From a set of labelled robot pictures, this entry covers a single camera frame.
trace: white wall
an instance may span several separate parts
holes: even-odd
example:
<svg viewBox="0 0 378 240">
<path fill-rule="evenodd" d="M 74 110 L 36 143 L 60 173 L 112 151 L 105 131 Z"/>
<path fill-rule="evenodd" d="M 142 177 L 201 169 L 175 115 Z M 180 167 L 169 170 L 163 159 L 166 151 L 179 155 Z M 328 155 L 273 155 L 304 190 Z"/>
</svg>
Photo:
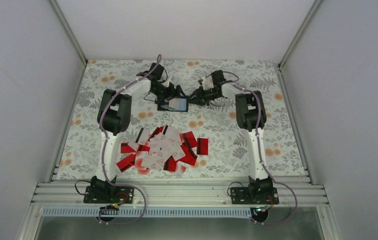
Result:
<svg viewBox="0 0 378 240">
<path fill-rule="evenodd" d="M 280 62 L 314 0 L 58 0 L 88 59 Z"/>
<path fill-rule="evenodd" d="M 0 240 L 50 171 L 82 71 L 49 1 L 0 1 Z"/>
<path fill-rule="evenodd" d="M 378 1 L 323 1 L 283 69 L 343 239 L 378 239 Z"/>
</svg>

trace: table surface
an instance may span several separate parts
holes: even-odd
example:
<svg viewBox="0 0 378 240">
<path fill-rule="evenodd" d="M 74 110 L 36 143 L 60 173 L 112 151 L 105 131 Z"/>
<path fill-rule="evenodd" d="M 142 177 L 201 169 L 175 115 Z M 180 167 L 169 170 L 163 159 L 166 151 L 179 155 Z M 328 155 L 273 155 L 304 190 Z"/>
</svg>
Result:
<svg viewBox="0 0 378 240">
<path fill-rule="evenodd" d="M 57 179 L 88 179 L 95 175 L 101 147 L 98 110 L 105 89 L 119 89 L 148 70 L 152 60 L 89 60 L 77 104 L 62 153 Z M 273 63 L 243 60 L 163 60 L 173 82 L 190 95 L 199 87 L 198 80 L 215 70 L 230 71 L 240 77 L 239 85 L 260 90 L 267 114 L 264 127 L 265 160 L 274 176 L 299 176 L 304 167 L 295 141 L 287 108 Z M 235 78 L 225 73 L 227 80 Z M 206 88 L 212 87 L 207 78 Z M 155 99 L 150 94 L 147 99 Z M 196 138 L 209 139 L 208 155 L 198 156 L 195 166 L 188 167 L 182 178 L 220 178 L 249 175 L 250 159 L 243 131 L 236 122 L 235 104 L 229 99 L 216 100 L 218 106 L 189 105 L 188 112 L 157 111 L 157 106 L 133 97 L 130 126 L 123 140 L 132 139 L 140 128 L 153 131 L 169 125 L 180 132 L 192 131 Z M 122 159 L 127 154 L 118 154 Z M 124 173 L 117 168 L 118 178 L 176 178 L 165 170 Z"/>
</svg>

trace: cable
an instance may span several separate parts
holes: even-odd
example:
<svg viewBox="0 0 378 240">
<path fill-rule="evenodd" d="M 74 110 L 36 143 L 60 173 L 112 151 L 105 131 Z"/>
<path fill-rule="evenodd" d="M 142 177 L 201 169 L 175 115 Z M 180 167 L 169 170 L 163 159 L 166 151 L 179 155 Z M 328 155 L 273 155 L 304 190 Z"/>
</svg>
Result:
<svg viewBox="0 0 378 240">
<path fill-rule="evenodd" d="M 222 71 L 222 72 L 225 73 L 225 74 L 231 74 L 231 75 L 235 76 L 235 77 L 236 77 L 236 80 L 233 80 L 233 81 L 232 81 L 233 83 L 236 83 L 237 81 L 239 81 L 239 76 L 236 75 L 235 73 L 233 73 L 233 72 L 231 72 L 231 71 Z M 208 77 L 211 76 L 212 74 L 213 74 L 213 73 L 210 73 L 210 74 L 206 75 L 205 78 L 208 78 Z"/>
<path fill-rule="evenodd" d="M 79 190 L 77 189 L 77 183 L 79 183 L 79 182 L 85 182 L 85 183 L 91 183 L 90 181 L 88 181 L 88 180 L 78 180 L 78 181 L 76 181 L 75 183 L 74 183 L 74 188 L 75 188 L 75 191 L 78 193 L 78 194 L 80 194 L 80 195 L 86 195 L 86 194 L 84 194 L 84 193 L 81 193 L 81 192 L 79 192 Z"/>
<path fill-rule="evenodd" d="M 140 188 L 138 188 L 137 186 L 134 186 L 134 185 L 131 185 L 131 184 L 119 184 L 119 183 L 113 183 L 110 181 L 110 179 L 108 179 L 108 176 L 107 176 L 107 171 L 105 170 L 105 149 L 107 148 L 107 142 L 108 142 L 108 133 L 107 131 L 105 130 L 104 128 L 104 118 L 105 118 L 105 114 L 107 114 L 107 110 L 110 108 L 111 104 L 114 102 L 114 100 L 116 99 L 116 97 L 124 92 L 125 89 L 128 89 L 130 88 L 131 86 L 133 86 L 134 84 L 138 83 L 139 81 L 145 79 L 147 76 L 149 76 L 157 67 L 158 65 L 160 64 L 161 62 L 161 58 L 162 58 L 162 55 L 161 54 L 158 54 L 158 57 L 156 58 L 156 64 L 155 66 L 153 66 L 153 68 L 148 71 L 144 76 L 130 82 L 129 84 L 127 84 L 126 86 L 120 88 L 115 94 L 114 96 L 112 96 L 112 98 L 109 100 L 109 102 L 106 104 L 102 114 L 100 115 L 100 119 L 99 119 L 99 127 L 100 127 L 100 130 L 105 134 L 105 142 L 103 143 L 103 147 L 102 147 L 102 152 L 100 154 L 100 162 L 101 162 L 101 166 L 102 166 L 102 172 L 103 172 L 103 176 L 105 177 L 105 181 L 107 183 L 109 183 L 110 185 L 112 186 L 115 186 L 115 187 L 130 187 L 130 188 L 134 188 L 136 189 L 141 195 L 142 195 L 142 198 L 143 198 L 143 210 L 142 210 L 142 213 L 140 214 L 139 217 L 137 217 L 136 219 L 133 219 L 133 220 L 130 220 L 130 221 L 127 221 L 127 222 L 112 222 L 111 224 L 112 225 L 126 225 L 126 224 L 133 224 L 137 221 L 139 221 L 146 213 L 147 211 L 147 198 L 145 197 L 145 194 L 142 192 L 142 190 Z M 99 212 L 99 216 L 98 216 L 98 220 L 100 223 L 105 223 L 105 224 L 109 224 L 107 221 L 103 221 L 101 220 L 101 215 L 107 211 L 111 211 L 113 209 L 104 209 L 102 211 Z"/>
<path fill-rule="evenodd" d="M 125 193 L 124 191 L 121 191 L 117 193 L 115 196 L 118 197 L 119 195 L 124 195 L 122 204 L 125 204 L 127 202 L 127 199 L 129 199 L 129 195 Z"/>
<path fill-rule="evenodd" d="M 240 87 L 236 83 L 232 83 L 232 86 L 234 88 L 238 89 L 239 91 L 248 92 L 248 93 L 251 93 L 254 96 L 256 104 L 258 106 L 258 117 L 257 117 L 256 124 L 255 124 L 255 133 L 256 133 L 256 138 L 257 138 L 257 143 L 258 143 L 259 163 L 261 164 L 262 168 L 267 173 L 267 175 L 270 176 L 271 180 L 275 184 L 279 184 L 279 185 L 285 186 L 287 189 L 289 189 L 289 191 L 293 195 L 293 198 L 295 199 L 295 208 L 293 209 L 293 212 L 287 218 L 285 218 L 283 220 L 280 220 L 280 221 L 276 221 L 276 222 L 270 222 L 270 223 L 261 222 L 261 225 L 272 226 L 272 225 L 283 224 L 283 223 L 289 221 L 291 218 L 293 218 L 294 215 L 295 215 L 295 213 L 297 212 L 297 209 L 298 209 L 297 195 L 295 194 L 294 190 L 290 186 L 288 186 L 287 184 L 285 184 L 283 182 L 276 181 L 276 179 L 272 176 L 272 174 L 270 173 L 270 171 L 267 169 L 266 165 L 264 165 L 263 156 L 261 155 L 260 134 L 258 133 L 258 126 L 260 125 L 260 120 L 261 120 L 260 99 L 258 98 L 258 96 L 253 91 L 245 89 L 243 87 Z M 251 217 L 251 221 L 253 221 L 255 224 L 257 224 L 257 221 L 255 221 L 252 217 Z"/>
<path fill-rule="evenodd" d="M 163 84 L 165 82 L 167 82 L 167 80 L 169 79 L 169 75 L 167 74 L 167 70 L 164 68 L 164 71 L 165 71 L 165 80 L 164 81 L 159 81 L 158 83 L 160 84 Z"/>
<path fill-rule="evenodd" d="M 149 99 L 146 99 L 146 97 L 148 97 L 148 95 L 150 94 L 151 92 L 149 91 L 148 94 L 146 94 L 143 99 L 146 100 L 146 101 L 151 101 L 151 102 L 155 102 L 155 100 L 149 100 Z"/>
<path fill-rule="evenodd" d="M 272 199 L 272 197 L 271 197 L 270 195 L 267 195 L 267 198 L 270 200 L 270 208 L 269 208 L 269 210 L 270 210 L 270 209 L 273 208 L 273 206 L 274 206 L 275 204 L 273 203 L 273 199 Z"/>
<path fill-rule="evenodd" d="M 226 106 L 226 103 L 223 101 L 224 98 L 227 99 L 227 97 L 222 97 L 222 98 L 220 98 L 220 99 L 221 99 L 221 102 L 223 103 L 223 106 L 215 105 L 214 103 L 211 102 L 211 100 L 209 101 L 209 104 L 211 104 L 211 105 L 213 105 L 213 106 L 216 106 L 216 107 L 219 107 L 219 108 L 222 108 L 222 107 Z"/>
<path fill-rule="evenodd" d="M 242 183 L 240 183 L 240 182 L 238 182 L 238 181 L 234 181 L 234 182 L 230 183 L 229 186 L 227 187 L 227 195 L 229 195 L 229 196 L 231 196 L 231 195 L 229 194 L 229 189 L 230 189 L 230 186 L 231 186 L 232 184 L 240 184 L 240 185 L 242 186 L 242 188 L 245 188 L 244 185 L 243 185 Z"/>
<path fill-rule="evenodd" d="M 233 72 L 231 72 L 231 71 L 223 71 L 223 73 L 225 73 L 225 74 L 231 74 L 231 75 L 235 76 L 236 80 L 233 81 L 234 83 L 236 83 L 237 81 L 239 81 L 239 76 L 236 75 L 236 74 L 234 74 Z"/>
</svg>

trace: red card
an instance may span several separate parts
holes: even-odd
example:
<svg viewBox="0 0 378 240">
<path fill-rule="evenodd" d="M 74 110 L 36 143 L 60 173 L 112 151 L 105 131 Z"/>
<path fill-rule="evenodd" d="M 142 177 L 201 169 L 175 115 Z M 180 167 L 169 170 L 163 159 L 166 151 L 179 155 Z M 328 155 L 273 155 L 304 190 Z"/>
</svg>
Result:
<svg viewBox="0 0 378 240">
<path fill-rule="evenodd" d="M 132 147 L 129 146 L 128 142 L 121 143 L 121 153 L 122 154 L 130 154 L 136 152 Z"/>
<path fill-rule="evenodd" d="M 165 161 L 164 170 L 172 173 L 177 170 L 177 161 L 172 156 L 167 161 Z"/>
<path fill-rule="evenodd" d="M 194 136 L 194 133 L 193 132 L 186 132 L 186 133 L 183 133 L 183 139 L 184 139 L 184 144 L 189 148 L 194 148 L 197 146 L 197 140 Z"/>
<path fill-rule="evenodd" d="M 156 127 L 155 130 L 153 131 L 153 133 L 149 136 L 148 140 L 155 137 L 155 135 L 157 135 L 159 133 L 161 133 L 160 128 Z"/>
<path fill-rule="evenodd" d="M 185 156 L 180 158 L 179 161 L 185 164 L 189 164 L 191 166 L 195 166 L 197 163 L 198 156 L 195 155 L 194 151 L 191 148 L 186 147 L 185 145 L 181 146 Z"/>
<path fill-rule="evenodd" d="M 138 152 L 149 152 L 149 149 L 151 149 L 149 146 L 139 145 L 139 147 L 137 148 L 137 151 Z"/>
<path fill-rule="evenodd" d="M 180 141 L 182 143 L 184 143 L 185 142 L 185 138 L 183 137 L 183 133 L 179 133 L 178 135 L 180 136 Z"/>
<path fill-rule="evenodd" d="M 119 162 L 117 162 L 117 166 L 120 169 L 120 171 L 123 173 L 130 167 L 135 165 L 135 154 L 130 154 L 126 156 L 125 158 L 121 159 Z"/>
<path fill-rule="evenodd" d="M 198 138 L 198 147 L 196 148 L 196 154 L 208 155 L 208 138 Z"/>
</svg>

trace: card pile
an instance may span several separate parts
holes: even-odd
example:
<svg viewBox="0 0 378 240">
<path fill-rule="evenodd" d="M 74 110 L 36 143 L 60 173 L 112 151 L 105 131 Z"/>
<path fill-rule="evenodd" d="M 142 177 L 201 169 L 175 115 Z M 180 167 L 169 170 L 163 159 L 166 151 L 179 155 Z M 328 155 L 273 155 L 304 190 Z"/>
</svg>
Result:
<svg viewBox="0 0 378 240">
<path fill-rule="evenodd" d="M 198 155 L 208 155 L 208 139 L 196 139 L 193 132 L 180 133 L 168 125 L 151 134 L 141 128 L 131 141 L 121 143 L 121 153 L 129 154 L 117 163 L 122 173 L 135 166 L 140 174 L 152 169 L 181 176 L 188 166 L 195 166 Z"/>
</svg>

